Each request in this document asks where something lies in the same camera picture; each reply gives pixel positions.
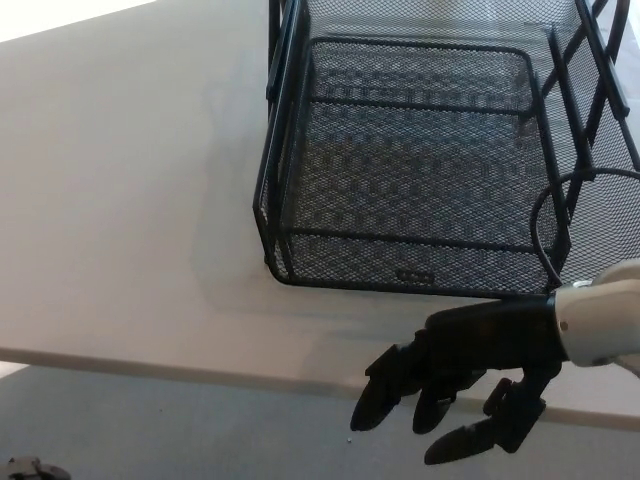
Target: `white table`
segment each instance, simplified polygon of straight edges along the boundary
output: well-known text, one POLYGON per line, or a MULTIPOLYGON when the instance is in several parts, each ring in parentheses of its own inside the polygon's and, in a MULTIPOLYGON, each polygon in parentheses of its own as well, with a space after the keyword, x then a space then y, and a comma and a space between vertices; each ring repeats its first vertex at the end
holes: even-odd
MULTIPOLYGON (((270 276, 266 28, 263 0, 159 0, 0 44, 0 360, 355 397, 463 302, 270 276)), ((545 398, 552 420, 640 428, 618 367, 566 365, 545 398)))

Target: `black mesh basket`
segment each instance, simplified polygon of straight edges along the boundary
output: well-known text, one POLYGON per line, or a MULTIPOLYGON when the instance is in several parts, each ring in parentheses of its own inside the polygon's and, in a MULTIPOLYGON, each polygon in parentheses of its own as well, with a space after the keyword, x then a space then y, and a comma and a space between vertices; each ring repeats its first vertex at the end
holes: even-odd
MULTIPOLYGON (((604 3, 290 0, 254 202, 274 276, 484 297, 553 288, 531 241, 540 192, 574 169, 640 165, 594 19, 604 3)), ((594 190, 582 183, 558 184, 537 223, 576 280, 592 273, 575 253, 597 248, 596 207, 628 217, 640 198, 627 182, 581 207, 594 190)), ((607 261, 640 254, 627 230, 607 261)))

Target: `metal rod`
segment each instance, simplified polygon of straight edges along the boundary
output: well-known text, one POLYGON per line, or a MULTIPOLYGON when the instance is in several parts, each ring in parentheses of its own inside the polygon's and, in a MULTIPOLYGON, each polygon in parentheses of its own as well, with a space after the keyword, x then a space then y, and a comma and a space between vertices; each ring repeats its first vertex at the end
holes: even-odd
MULTIPOLYGON (((606 48, 606 53, 610 58, 610 61, 615 64, 618 59, 618 53, 620 51, 620 45, 622 43, 622 36, 627 24, 627 18, 629 16, 630 2, 629 0, 618 0, 616 4, 616 11, 613 17, 613 23, 611 24, 611 33, 609 34, 609 40, 606 48)), ((617 85, 617 89, 622 91, 621 87, 617 85)), ((593 96, 593 102, 591 103, 591 110, 589 111, 589 119, 587 120, 587 138, 589 143, 593 145, 598 134, 598 128, 600 127, 600 120, 605 107, 606 101, 606 85, 603 77, 598 79, 598 85, 593 96)), ((615 105, 611 104, 611 109, 616 117, 616 120, 621 121, 619 114, 616 115, 615 105)))
MULTIPOLYGON (((604 9, 604 7, 607 5, 608 2, 609 0, 596 0, 593 3, 593 15, 595 17, 600 16, 600 14, 602 13, 602 10, 604 9)), ((569 64, 569 62, 571 62, 571 59, 578 51, 578 48, 580 48, 580 45, 582 45, 582 42, 584 41, 585 36, 586 36, 585 29, 581 25, 580 28, 578 28, 578 30, 576 30, 576 32, 573 34, 573 37, 571 37, 571 40, 569 40, 569 43, 567 44, 567 47, 565 48, 564 53, 562 54, 562 59, 564 60, 564 63, 569 64)), ((549 74, 549 76, 547 77, 547 80, 544 82, 544 85, 542 87, 543 98, 549 95, 549 92, 551 92, 551 89, 554 87, 557 81, 558 81, 558 74, 556 70, 553 69, 549 74)))
MULTIPOLYGON (((589 147, 589 142, 587 141, 587 137, 584 133, 584 126, 582 124, 578 105, 573 93, 573 86, 569 79, 567 65, 562 61, 562 54, 560 53, 560 48, 558 46, 558 36, 555 28, 553 28, 549 33, 549 48, 551 50, 551 56, 553 57, 553 63, 555 64, 556 71, 558 72, 560 91, 567 110, 567 119, 569 120, 571 136, 573 137, 573 144, 578 157, 576 159, 574 170, 592 168, 593 159, 591 157, 591 148, 589 147)), ((578 202, 578 195, 581 187, 582 180, 577 179, 572 181, 569 185, 569 191, 567 193, 567 210, 569 212, 570 219, 573 217, 573 212, 575 211, 576 204, 578 202)))

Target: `mesh panel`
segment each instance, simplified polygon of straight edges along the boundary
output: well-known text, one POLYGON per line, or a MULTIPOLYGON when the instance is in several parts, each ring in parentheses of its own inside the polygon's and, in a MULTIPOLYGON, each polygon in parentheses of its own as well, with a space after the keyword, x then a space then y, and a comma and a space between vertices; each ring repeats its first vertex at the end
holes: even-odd
MULTIPOLYGON (((356 39, 317 41, 310 54, 282 217, 294 274, 542 291, 528 221, 548 176, 527 57, 356 39), (462 273, 471 259, 481 263, 462 273)), ((540 231, 552 247, 552 206, 540 231)))
MULTIPOLYGON (((608 104, 593 146, 596 167, 633 170, 619 123, 608 104)), ((640 257, 640 182, 599 176, 585 182, 571 224, 572 248, 562 271, 565 282, 590 280, 622 260, 640 257)))

